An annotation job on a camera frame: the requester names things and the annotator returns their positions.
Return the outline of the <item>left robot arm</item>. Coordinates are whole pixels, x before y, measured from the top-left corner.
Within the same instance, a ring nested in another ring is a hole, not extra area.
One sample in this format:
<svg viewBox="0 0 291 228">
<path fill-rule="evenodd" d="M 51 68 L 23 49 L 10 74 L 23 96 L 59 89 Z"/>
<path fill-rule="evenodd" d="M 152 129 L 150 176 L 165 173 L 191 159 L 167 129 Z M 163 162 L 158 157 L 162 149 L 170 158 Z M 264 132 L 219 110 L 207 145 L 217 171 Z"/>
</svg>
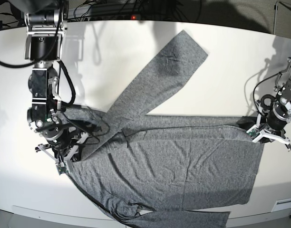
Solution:
<svg viewBox="0 0 291 228">
<path fill-rule="evenodd" d="M 255 124 L 246 133 L 253 143 L 278 141 L 291 151 L 291 142 L 285 136 L 285 126 L 291 122 L 291 57 L 287 67 L 279 73 L 262 80 L 275 78 L 275 96 L 266 94 L 260 100 L 254 100 L 257 109 Z"/>
</svg>

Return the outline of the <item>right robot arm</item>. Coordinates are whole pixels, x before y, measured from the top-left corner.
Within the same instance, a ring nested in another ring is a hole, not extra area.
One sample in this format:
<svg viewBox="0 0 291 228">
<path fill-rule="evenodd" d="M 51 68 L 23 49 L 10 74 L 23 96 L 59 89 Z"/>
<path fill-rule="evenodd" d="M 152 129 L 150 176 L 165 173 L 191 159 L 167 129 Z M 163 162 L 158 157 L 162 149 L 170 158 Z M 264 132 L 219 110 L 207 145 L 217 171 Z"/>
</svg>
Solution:
<svg viewBox="0 0 291 228">
<path fill-rule="evenodd" d="M 32 94 L 32 107 L 27 111 L 29 127 L 48 142 L 40 144 L 36 151 L 43 151 L 52 158 L 59 172 L 69 170 L 77 161 L 78 148 L 89 134 L 78 122 L 68 119 L 65 110 L 76 98 L 73 83 L 61 61 L 62 42 L 67 31 L 68 1 L 66 0 L 12 0 L 10 3 L 24 12 L 27 26 L 25 59 L 30 63 L 10 65 L 0 61 L 0 66 L 24 68 L 33 66 L 28 87 Z M 59 63 L 70 90 L 71 100 L 63 102 L 58 94 L 59 74 L 54 69 Z"/>
</svg>

